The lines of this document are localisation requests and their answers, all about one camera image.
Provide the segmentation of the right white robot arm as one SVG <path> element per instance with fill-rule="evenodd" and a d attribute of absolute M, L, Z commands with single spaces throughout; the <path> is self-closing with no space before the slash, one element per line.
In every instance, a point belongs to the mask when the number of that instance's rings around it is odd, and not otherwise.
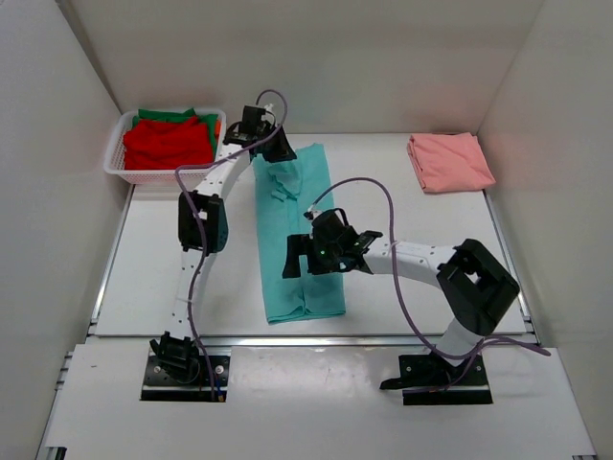
<path fill-rule="evenodd" d="M 306 234 L 287 237 L 283 277 L 301 275 L 306 257 L 311 275 L 360 271 L 391 275 L 395 290 L 401 278 L 427 284 L 443 293 L 453 320 L 430 347 L 430 375 L 451 383 L 464 371 L 464 360 L 497 328 L 519 294 L 507 269 L 480 242 L 466 239 L 455 246 L 393 241 L 379 231 L 357 232 L 340 208 L 305 212 Z"/>

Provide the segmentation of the teal t shirt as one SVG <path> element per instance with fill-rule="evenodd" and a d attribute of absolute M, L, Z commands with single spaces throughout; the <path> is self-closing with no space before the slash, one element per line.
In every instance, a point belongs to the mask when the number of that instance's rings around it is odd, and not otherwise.
<path fill-rule="evenodd" d="M 308 272 L 311 223 L 304 212 L 331 186 L 324 146 L 297 149 L 295 160 L 253 160 L 261 290 L 270 324 L 346 313 L 343 276 Z"/>

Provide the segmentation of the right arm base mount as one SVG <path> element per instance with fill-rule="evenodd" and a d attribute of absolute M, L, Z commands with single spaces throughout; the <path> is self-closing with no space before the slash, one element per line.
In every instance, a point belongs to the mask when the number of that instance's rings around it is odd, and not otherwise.
<path fill-rule="evenodd" d="M 400 355 L 399 376 L 379 384 L 381 391 L 400 391 L 405 406 L 493 404 L 483 357 L 453 367 L 435 355 Z"/>

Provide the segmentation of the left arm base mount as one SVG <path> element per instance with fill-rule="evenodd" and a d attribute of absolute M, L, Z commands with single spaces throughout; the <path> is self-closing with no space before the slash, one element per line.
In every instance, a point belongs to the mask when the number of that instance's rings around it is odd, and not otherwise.
<path fill-rule="evenodd" d="M 149 342 L 140 400 L 225 403 L 230 370 L 229 354 L 204 356 L 193 339 L 165 332 Z"/>

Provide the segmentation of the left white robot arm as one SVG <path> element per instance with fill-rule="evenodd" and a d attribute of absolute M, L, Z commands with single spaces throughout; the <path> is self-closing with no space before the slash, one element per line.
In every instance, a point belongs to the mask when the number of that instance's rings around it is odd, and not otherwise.
<path fill-rule="evenodd" d="M 296 154 L 288 145 L 283 123 L 286 115 L 277 119 L 270 104 L 247 105 L 242 119 L 227 128 L 222 144 L 235 146 L 237 151 L 225 154 L 210 165 L 198 190 L 184 182 L 196 166 L 183 166 L 174 173 L 180 187 L 178 199 L 178 237 L 182 249 L 180 288 L 171 311 L 169 332 L 172 337 L 185 337 L 199 343 L 196 319 L 217 254 L 226 246 L 229 224 L 226 199 L 238 178 L 256 157 L 279 163 L 294 160 Z"/>

